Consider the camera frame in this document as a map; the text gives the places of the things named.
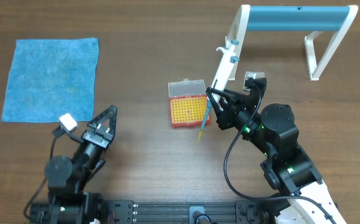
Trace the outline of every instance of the blue towel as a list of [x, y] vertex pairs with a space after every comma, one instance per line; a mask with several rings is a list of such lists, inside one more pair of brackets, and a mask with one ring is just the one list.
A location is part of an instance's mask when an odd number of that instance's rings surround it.
[[98, 39], [17, 40], [1, 121], [90, 121]]

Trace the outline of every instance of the wooden table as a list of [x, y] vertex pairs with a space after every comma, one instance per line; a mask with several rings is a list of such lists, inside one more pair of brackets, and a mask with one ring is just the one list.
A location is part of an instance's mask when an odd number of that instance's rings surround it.
[[[353, 1], [286, 1], [287, 5], [348, 5]], [[119, 107], [116, 138], [107, 163], [87, 185], [107, 199], [142, 202], [239, 200], [222, 173], [236, 130], [212, 122], [196, 143], [198, 129], [172, 129], [168, 82], [204, 79], [209, 85], [241, 4], [276, 1], [0, 1], [0, 222], [25, 221], [22, 209], [44, 178], [54, 124], [2, 123], [8, 72], [17, 39], [98, 37], [95, 82], [97, 115]], [[236, 81], [263, 71], [268, 87], [262, 108], [291, 105], [299, 143], [314, 160], [348, 223], [360, 223], [360, 5], [349, 33], [318, 82], [308, 78], [305, 32], [248, 32]], [[322, 55], [330, 34], [316, 40]], [[80, 125], [77, 134], [85, 128]], [[59, 139], [56, 155], [77, 144]], [[235, 187], [271, 195], [260, 169], [264, 155], [239, 141], [229, 160]], [[45, 188], [38, 200], [47, 199]]]

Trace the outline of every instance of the white and blue rack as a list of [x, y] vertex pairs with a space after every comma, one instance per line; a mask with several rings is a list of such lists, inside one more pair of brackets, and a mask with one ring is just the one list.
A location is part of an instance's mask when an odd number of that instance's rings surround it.
[[[234, 52], [239, 57], [246, 31], [313, 31], [305, 37], [306, 57], [310, 80], [317, 81], [349, 30], [358, 11], [357, 6], [250, 6], [242, 5], [225, 37], [239, 41]], [[334, 32], [329, 45], [317, 65], [313, 40], [324, 31]], [[235, 79], [237, 64], [229, 80]]]

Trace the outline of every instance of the pipette tip box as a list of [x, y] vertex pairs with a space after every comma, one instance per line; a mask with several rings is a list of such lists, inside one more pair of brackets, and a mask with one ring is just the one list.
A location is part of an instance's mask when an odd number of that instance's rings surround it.
[[173, 128], [200, 126], [207, 108], [203, 80], [168, 83], [170, 118]]

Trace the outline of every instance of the yellow pipette tip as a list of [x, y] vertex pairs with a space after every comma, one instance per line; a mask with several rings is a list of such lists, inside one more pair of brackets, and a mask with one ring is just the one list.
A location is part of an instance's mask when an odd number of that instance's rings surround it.
[[201, 140], [202, 132], [203, 132], [203, 130], [202, 130], [202, 129], [201, 129], [201, 130], [199, 130], [199, 134], [198, 134], [198, 141], [199, 141], [199, 140]]

